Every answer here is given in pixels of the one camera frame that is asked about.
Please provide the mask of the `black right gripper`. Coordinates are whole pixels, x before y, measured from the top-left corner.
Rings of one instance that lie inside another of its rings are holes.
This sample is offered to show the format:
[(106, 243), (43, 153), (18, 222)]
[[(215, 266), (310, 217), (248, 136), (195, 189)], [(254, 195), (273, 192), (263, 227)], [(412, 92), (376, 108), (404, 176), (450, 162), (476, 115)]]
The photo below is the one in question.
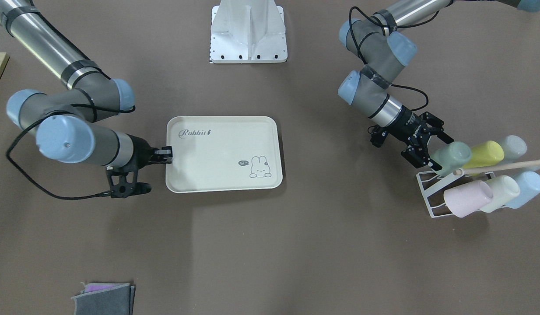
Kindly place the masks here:
[(172, 163), (172, 146), (164, 146), (160, 149), (151, 147), (149, 143), (139, 137), (129, 135), (133, 144), (133, 154), (129, 161), (130, 169), (141, 169), (148, 165), (152, 156), (153, 164)]

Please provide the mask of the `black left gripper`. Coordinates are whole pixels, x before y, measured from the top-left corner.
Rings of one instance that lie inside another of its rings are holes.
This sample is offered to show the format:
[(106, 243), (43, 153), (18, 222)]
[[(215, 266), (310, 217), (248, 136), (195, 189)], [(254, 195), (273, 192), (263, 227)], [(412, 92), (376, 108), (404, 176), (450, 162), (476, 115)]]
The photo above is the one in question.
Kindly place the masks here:
[(388, 132), (408, 145), (401, 152), (406, 161), (416, 169), (426, 165), (436, 171), (442, 169), (439, 163), (430, 158), (427, 145), (431, 136), (437, 136), (446, 144), (454, 142), (454, 139), (445, 133), (443, 120), (430, 112), (417, 116), (403, 105), (387, 105), (386, 116), (391, 119), (386, 126)]

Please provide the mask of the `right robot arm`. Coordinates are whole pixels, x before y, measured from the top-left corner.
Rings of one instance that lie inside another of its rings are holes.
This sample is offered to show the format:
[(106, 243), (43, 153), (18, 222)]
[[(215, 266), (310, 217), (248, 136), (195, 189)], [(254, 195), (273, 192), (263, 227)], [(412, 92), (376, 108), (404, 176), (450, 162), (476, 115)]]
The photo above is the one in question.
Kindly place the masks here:
[(62, 163), (104, 166), (109, 189), (94, 197), (126, 198), (151, 191), (138, 182), (138, 171), (151, 164), (170, 164), (170, 146), (152, 147), (142, 138), (116, 132), (97, 121), (135, 110), (128, 83), (108, 77), (62, 35), (32, 0), (0, 0), (0, 26), (19, 40), (62, 80), (67, 90), (54, 95), (25, 89), (7, 102), (7, 115), (21, 130), (6, 151), (33, 134), (42, 155)]

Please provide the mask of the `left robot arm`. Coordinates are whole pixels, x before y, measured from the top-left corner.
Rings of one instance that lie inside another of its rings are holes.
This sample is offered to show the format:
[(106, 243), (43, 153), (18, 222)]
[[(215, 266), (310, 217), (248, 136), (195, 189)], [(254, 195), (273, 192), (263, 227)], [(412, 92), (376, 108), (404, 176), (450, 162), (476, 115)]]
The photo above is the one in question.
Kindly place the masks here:
[[(418, 115), (389, 90), (417, 52), (404, 30), (432, 22), (453, 5), (453, 0), (399, 0), (372, 16), (348, 18), (339, 32), (343, 46), (363, 62), (362, 70), (354, 70), (344, 80), (339, 96), (373, 122), (372, 145), (380, 147), (392, 136), (402, 144), (402, 157), (418, 169), (441, 164), (428, 151), (431, 137), (446, 143), (452, 138), (442, 120), (429, 112)], [(515, 127), (532, 134), (534, 127), (526, 116), (540, 109), (540, 52), (520, 45), (529, 43), (531, 31), (540, 35), (540, 28), (528, 22), (512, 31), (498, 18), (471, 23), (466, 13), (463, 17), (453, 26), (456, 35), (449, 27), (434, 33), (442, 46), (440, 56), (420, 62), (428, 74), (435, 66), (457, 71), (455, 81), (444, 74), (433, 76), (440, 79), (435, 86), (447, 91), (446, 96), (436, 95), (448, 106), (443, 113), (450, 120), (450, 131), (466, 140)], [(535, 47), (540, 48), (540, 41)]]

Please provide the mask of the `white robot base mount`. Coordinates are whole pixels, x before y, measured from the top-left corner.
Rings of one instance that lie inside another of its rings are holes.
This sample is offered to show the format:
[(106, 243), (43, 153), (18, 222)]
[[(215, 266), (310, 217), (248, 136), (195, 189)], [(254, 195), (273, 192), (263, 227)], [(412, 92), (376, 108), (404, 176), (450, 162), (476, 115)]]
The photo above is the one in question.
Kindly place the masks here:
[(288, 59), (284, 10), (274, 0), (222, 0), (211, 11), (210, 62)]

